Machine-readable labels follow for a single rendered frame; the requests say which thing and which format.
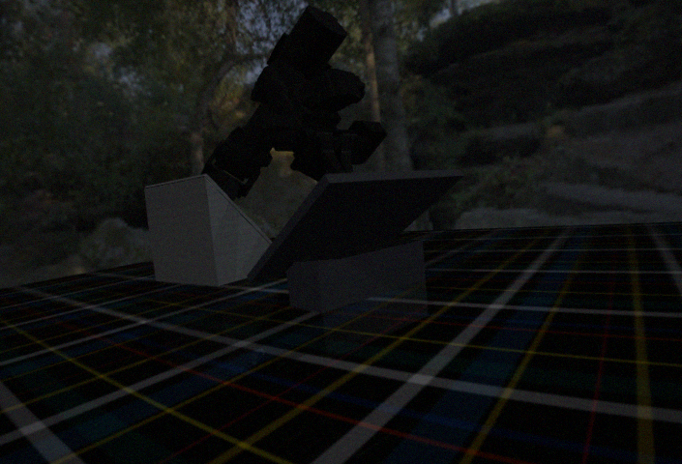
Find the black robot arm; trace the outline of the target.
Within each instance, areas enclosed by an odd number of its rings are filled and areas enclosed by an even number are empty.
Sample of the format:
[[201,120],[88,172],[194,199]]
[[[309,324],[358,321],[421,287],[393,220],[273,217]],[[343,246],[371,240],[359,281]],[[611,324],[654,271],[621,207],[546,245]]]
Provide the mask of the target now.
[[[292,106],[300,121],[312,111],[335,112],[360,102],[365,95],[365,83],[359,75],[327,64],[348,33],[327,11],[308,5],[290,34],[283,33],[261,75],[254,83],[251,99],[261,102],[248,123],[232,131],[222,140],[206,161],[201,174],[206,173],[234,201],[235,196],[247,196],[261,174],[261,167],[247,167],[240,145],[256,114],[274,114],[275,97],[288,85]],[[306,83],[301,87],[294,83]],[[339,113],[338,113],[339,114]],[[216,158],[215,165],[211,164]],[[222,171],[233,175],[237,179]]]

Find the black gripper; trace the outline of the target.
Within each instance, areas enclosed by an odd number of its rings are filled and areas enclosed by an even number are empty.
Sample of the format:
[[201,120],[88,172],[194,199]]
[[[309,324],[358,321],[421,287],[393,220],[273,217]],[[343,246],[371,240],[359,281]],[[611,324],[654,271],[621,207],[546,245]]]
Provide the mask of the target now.
[[341,117],[335,112],[312,111],[300,121],[291,99],[290,85],[274,99],[274,114],[256,114],[241,145],[247,167],[268,167],[276,151],[292,152],[292,170],[317,182],[324,174],[354,173],[352,164],[368,160],[385,138],[376,122],[354,121],[348,130],[338,130]]

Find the dark grey switch panel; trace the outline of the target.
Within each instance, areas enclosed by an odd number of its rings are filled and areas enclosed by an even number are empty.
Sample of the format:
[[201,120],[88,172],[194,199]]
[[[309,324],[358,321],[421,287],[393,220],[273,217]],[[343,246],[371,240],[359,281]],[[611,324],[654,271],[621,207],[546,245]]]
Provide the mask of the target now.
[[286,276],[289,304],[324,313],[423,280],[423,240],[394,240],[460,169],[324,174],[252,268]]

